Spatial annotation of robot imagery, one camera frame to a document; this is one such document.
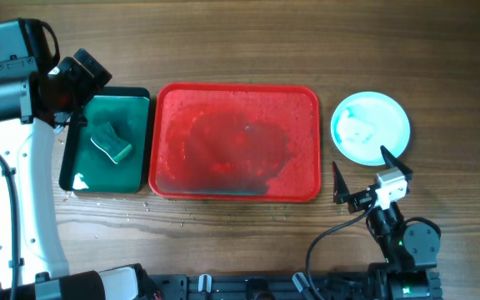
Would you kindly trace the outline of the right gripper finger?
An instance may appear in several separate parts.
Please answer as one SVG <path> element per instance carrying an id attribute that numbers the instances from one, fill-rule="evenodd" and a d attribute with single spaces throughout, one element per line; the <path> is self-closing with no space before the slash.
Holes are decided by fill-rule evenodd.
<path id="1" fill-rule="evenodd" d="M 335 162 L 332 162 L 332 175 L 333 175 L 333 201 L 336 204 L 343 204 L 349 201 L 351 193 L 348 190 L 342 174 L 340 173 L 338 166 Z"/>
<path id="2" fill-rule="evenodd" d="M 382 159 L 385 162 L 385 165 L 388 169 L 398 168 L 404 175 L 406 180 L 413 179 L 413 170 L 400 162 L 396 157 L 394 157 L 385 146 L 380 147 Z"/>

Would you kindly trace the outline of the green yellow scrub sponge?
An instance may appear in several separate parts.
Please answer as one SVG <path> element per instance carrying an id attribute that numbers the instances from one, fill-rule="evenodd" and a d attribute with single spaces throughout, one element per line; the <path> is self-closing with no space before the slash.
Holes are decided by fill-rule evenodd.
<path id="1" fill-rule="evenodd" d="M 90 141 L 114 163 L 119 164 L 133 150 L 130 142 L 120 138 L 110 122 L 95 126 Z"/>

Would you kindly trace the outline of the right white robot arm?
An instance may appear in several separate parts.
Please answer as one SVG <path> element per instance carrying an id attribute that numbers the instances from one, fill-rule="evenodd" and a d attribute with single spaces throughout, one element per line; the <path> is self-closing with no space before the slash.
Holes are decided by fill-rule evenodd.
<path id="1" fill-rule="evenodd" d="M 336 164 L 332 165 L 333 200 L 346 203 L 350 213 L 365 213 L 367 230 L 380 247 L 384 262 L 365 272 L 333 274 L 325 281 L 331 299 L 429 299 L 443 298 L 438 265 L 440 227 L 424 218 L 406 219 L 398 201 L 409 194 L 413 171 L 381 146 L 386 170 L 375 175 L 374 184 L 351 193 Z"/>

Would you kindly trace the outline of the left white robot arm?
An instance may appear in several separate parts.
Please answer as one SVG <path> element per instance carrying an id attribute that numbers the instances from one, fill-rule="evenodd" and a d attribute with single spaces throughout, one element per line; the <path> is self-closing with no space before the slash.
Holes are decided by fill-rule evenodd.
<path id="1" fill-rule="evenodd" d="M 86 50 L 47 74 L 0 79 L 0 299 L 151 299 L 138 264 L 70 274 L 51 174 L 54 128 L 86 123 L 83 106 L 111 79 Z"/>

